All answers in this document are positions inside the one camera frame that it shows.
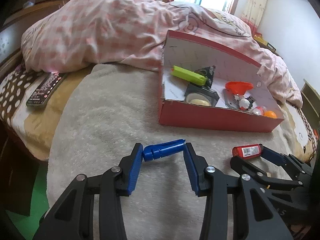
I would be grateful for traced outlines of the white red capsule toy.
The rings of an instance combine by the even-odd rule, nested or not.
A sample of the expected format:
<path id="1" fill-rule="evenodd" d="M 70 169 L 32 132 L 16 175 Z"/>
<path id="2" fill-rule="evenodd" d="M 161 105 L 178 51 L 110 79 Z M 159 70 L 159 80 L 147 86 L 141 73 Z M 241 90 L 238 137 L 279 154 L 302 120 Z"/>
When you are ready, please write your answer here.
<path id="1" fill-rule="evenodd" d="M 243 111 L 250 110 L 253 107 L 255 99 L 251 96 L 239 100 L 239 109 Z"/>

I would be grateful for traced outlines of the dark wooden headboard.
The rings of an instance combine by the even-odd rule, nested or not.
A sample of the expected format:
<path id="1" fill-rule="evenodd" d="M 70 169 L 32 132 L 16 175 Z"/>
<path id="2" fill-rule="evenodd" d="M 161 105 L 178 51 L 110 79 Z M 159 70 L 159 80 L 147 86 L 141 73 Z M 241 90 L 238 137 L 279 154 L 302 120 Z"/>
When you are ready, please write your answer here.
<path id="1" fill-rule="evenodd" d="M 22 34 L 70 0 L 13 0 L 1 18 L 1 65 L 20 50 Z"/>

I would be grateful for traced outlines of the blue plastic cylinder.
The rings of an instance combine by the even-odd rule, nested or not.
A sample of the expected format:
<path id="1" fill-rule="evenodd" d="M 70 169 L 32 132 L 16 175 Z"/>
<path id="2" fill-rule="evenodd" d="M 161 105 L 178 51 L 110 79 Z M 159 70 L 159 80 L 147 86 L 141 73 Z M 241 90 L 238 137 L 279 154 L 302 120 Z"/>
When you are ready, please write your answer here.
<path id="1" fill-rule="evenodd" d="M 184 139 L 178 139 L 156 145 L 149 145 L 144 148 L 142 156 L 145 162 L 156 160 L 178 152 L 182 152 L 184 150 L 184 145 Z"/>

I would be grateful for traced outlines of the dark transparent plastic tray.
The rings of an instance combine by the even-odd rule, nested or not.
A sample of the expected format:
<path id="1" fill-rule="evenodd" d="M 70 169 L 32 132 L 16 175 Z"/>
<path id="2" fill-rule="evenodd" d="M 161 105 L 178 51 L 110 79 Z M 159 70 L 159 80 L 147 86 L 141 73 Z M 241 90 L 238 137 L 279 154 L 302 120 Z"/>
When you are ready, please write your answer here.
<path id="1" fill-rule="evenodd" d="M 197 86 L 193 83 L 189 83 L 189 85 L 187 86 L 187 89 L 185 91 L 184 96 L 186 97 L 190 93 L 197 93 L 197 94 L 204 95 L 212 104 L 209 107 L 215 107 L 218 100 L 220 99 L 220 97 L 216 91 L 207 89 L 206 87 L 203 87 L 203 86 Z"/>

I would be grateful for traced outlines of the red labelled small box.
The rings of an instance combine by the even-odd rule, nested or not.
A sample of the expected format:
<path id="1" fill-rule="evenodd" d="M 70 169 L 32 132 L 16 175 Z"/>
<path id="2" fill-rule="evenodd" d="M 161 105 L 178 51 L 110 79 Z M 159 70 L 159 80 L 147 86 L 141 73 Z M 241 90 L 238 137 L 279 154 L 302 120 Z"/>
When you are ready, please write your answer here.
<path id="1" fill-rule="evenodd" d="M 251 159 L 261 156 L 262 151 L 262 144 L 236 146 L 232 149 L 232 156 L 239 156 L 242 159 Z"/>

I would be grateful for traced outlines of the grey perforated plastic block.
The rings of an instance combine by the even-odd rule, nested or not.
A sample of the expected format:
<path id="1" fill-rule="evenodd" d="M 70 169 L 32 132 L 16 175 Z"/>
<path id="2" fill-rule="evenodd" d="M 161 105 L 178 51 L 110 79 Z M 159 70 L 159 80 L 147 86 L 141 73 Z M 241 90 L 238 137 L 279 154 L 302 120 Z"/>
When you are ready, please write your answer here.
<path id="1" fill-rule="evenodd" d="M 239 101 L 243 99 L 244 95 L 233 94 L 227 89 L 223 90 L 225 105 L 230 109 L 240 109 Z"/>

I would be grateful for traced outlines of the dark tape roll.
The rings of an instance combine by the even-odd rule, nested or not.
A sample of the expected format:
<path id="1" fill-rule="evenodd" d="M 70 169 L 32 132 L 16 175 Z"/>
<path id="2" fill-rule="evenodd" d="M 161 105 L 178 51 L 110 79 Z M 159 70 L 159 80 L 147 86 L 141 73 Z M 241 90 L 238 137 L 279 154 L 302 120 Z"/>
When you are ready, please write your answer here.
<path id="1" fill-rule="evenodd" d="M 202 94 L 190 93 L 185 97 L 187 103 L 200 106 L 211 106 L 210 101 Z"/>

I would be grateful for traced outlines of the right pink floral curtain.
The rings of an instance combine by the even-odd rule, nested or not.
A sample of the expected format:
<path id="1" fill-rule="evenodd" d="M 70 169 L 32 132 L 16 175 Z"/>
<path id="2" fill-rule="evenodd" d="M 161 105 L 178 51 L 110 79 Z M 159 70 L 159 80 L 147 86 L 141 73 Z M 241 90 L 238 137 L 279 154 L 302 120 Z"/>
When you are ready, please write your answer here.
<path id="1" fill-rule="evenodd" d="M 247 0 L 245 3 L 240 18 L 250 27 L 252 36 L 257 32 L 266 5 L 267 0 Z"/>

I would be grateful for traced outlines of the orange plastic funnel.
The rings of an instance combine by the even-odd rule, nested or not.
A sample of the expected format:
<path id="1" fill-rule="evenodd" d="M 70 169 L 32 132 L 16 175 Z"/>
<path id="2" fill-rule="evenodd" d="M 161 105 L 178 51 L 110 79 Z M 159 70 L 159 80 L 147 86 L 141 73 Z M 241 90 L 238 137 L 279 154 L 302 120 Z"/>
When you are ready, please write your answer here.
<path id="1" fill-rule="evenodd" d="M 232 95 L 244 96 L 247 91 L 253 89 L 253 84 L 250 82 L 230 81 L 225 84 L 225 89 Z"/>

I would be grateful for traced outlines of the black patterned pyramid puzzle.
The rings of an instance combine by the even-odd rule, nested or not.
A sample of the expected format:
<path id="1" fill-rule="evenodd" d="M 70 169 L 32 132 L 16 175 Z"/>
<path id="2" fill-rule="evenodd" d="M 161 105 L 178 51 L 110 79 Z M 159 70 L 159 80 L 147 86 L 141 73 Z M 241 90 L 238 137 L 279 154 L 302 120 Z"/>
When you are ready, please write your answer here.
<path id="1" fill-rule="evenodd" d="M 207 89 L 211 89 L 213 79 L 214 79 L 215 68 L 216 68 L 215 66 L 209 66 L 209 67 L 203 67 L 195 71 L 195 73 L 200 74 L 207 78 L 206 83 L 203 85 Z"/>

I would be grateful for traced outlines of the wooden side shelf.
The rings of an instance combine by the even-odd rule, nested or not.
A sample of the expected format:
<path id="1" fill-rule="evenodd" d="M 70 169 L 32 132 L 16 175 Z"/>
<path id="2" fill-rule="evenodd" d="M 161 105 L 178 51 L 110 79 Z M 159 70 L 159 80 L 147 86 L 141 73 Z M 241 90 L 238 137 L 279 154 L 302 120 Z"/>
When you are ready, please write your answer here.
<path id="1" fill-rule="evenodd" d="M 304 86 L 300 91 L 303 99 L 302 112 L 310 126 L 319 129 L 320 100 L 317 91 L 304 79 Z"/>

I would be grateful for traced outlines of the pink checked duvet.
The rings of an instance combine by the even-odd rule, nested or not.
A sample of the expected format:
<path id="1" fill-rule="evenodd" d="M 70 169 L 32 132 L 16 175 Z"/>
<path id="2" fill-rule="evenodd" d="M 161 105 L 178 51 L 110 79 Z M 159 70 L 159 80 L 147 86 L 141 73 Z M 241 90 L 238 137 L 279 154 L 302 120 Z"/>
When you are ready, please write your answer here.
<path id="1" fill-rule="evenodd" d="M 196 4 L 70 0 L 23 33 L 21 51 L 28 71 L 68 73 L 108 62 L 157 71 L 170 30 L 214 41 L 253 59 L 276 100 L 302 107 L 302 95 L 284 60 L 261 48 L 247 23 Z"/>

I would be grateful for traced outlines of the small clear plastic bottle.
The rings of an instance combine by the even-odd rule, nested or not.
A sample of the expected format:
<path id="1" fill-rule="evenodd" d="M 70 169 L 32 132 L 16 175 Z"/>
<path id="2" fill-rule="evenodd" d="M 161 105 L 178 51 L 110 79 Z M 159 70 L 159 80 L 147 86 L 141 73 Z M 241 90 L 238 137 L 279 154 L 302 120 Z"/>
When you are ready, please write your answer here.
<path id="1" fill-rule="evenodd" d="M 267 111 L 265 106 L 257 106 L 255 108 L 253 108 L 250 113 L 255 114 L 255 115 L 259 115 L 259 116 L 264 116 L 265 112 Z"/>

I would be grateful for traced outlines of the black remote control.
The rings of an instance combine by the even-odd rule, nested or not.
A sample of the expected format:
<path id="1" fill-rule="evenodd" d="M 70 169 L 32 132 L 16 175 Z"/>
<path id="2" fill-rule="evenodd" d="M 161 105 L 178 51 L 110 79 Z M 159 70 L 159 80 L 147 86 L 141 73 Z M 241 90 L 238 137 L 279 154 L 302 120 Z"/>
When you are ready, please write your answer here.
<path id="1" fill-rule="evenodd" d="M 67 73 L 49 73 L 26 101 L 26 106 L 44 108 L 67 75 Z"/>

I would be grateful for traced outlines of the orange ball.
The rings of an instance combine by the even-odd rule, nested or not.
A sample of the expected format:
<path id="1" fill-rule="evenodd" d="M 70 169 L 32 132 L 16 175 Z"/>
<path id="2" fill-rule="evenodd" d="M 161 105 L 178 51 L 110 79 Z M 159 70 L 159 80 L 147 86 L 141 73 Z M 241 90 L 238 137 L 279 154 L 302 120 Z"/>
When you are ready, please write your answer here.
<path id="1" fill-rule="evenodd" d="M 273 111 L 265 111 L 264 116 L 269 117 L 269 118 L 273 118 L 273 119 L 277 118 L 276 113 L 274 113 Z"/>

